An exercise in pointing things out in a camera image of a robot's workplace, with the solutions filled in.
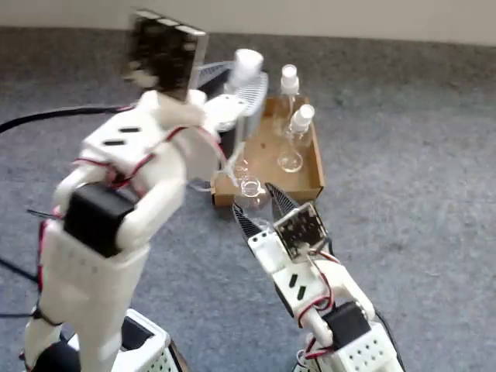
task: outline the clear plastic bottle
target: clear plastic bottle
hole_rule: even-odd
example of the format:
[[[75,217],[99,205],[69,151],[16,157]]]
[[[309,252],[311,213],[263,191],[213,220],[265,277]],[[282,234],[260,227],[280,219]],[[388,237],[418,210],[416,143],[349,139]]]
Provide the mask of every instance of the clear plastic bottle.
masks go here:
[[[262,71],[264,56],[255,50],[238,49],[234,55],[232,70],[229,74],[228,81],[224,85],[224,93],[234,94],[237,89],[253,80]],[[236,162],[232,169],[232,175],[239,184],[241,180],[248,176],[250,169],[248,161],[244,154],[245,143],[238,145],[238,151],[235,154]]]
[[[301,148],[310,146],[312,143],[312,124],[315,110],[311,105],[303,105],[291,117],[289,126],[284,131],[284,145],[281,148],[277,162],[288,173],[298,172],[303,167],[303,156]]]
[[[299,95],[300,81],[296,66],[287,64],[282,67],[281,89],[275,102],[272,123],[274,132],[282,136],[289,125]]]
[[[261,229],[272,226],[270,196],[257,177],[250,175],[241,180],[234,202]]]

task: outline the gray carpet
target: gray carpet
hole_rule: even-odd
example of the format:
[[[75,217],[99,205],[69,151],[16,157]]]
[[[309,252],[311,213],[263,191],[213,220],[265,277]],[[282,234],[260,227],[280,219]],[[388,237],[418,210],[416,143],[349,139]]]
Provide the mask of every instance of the gray carpet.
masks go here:
[[[298,65],[317,108],[327,188],[318,205],[336,254],[389,318],[419,371],[496,365],[496,49],[429,43],[214,35],[266,57],[272,87]],[[121,33],[0,29],[0,118],[90,102],[126,104]],[[105,117],[38,122],[0,138],[0,253],[35,265],[35,218]],[[229,213],[190,191],[157,234],[133,306],[196,371],[288,371],[302,332]],[[33,286],[0,270],[0,312]],[[24,321],[0,320],[0,370],[19,371]]]

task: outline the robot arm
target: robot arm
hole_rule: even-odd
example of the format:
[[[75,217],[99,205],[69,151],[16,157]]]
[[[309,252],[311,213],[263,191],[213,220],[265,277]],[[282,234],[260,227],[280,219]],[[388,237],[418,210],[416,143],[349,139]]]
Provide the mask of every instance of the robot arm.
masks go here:
[[[374,321],[370,299],[326,252],[330,239],[315,207],[266,187],[276,219],[271,229],[260,229],[237,205],[233,212],[286,309],[312,333],[294,372],[403,372],[384,327]]]

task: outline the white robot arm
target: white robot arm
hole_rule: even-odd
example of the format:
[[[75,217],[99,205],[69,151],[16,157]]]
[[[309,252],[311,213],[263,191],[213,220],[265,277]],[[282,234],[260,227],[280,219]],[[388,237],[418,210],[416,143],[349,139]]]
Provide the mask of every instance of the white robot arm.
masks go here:
[[[300,206],[266,187],[273,228],[262,230],[237,205],[233,212],[286,309],[312,333],[294,372],[404,372],[370,299],[329,252],[331,240],[313,204]]]
[[[46,370],[37,360],[64,322],[77,333],[83,372],[113,370],[150,238],[181,206],[188,180],[209,180],[226,163],[215,131],[219,109],[236,120],[245,108],[231,95],[199,108],[148,91],[84,140],[76,169],[55,192],[58,218],[44,229],[43,290],[26,327],[28,370]],[[135,198],[121,192],[126,186]]]

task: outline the perforated plastic base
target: perforated plastic base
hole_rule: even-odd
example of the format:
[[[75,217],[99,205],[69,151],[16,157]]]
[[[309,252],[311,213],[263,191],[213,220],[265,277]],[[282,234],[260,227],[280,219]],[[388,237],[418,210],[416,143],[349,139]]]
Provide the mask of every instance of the perforated plastic base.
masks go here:
[[[335,372],[402,372],[389,337],[380,323],[371,322],[371,330],[333,353],[329,360]]]

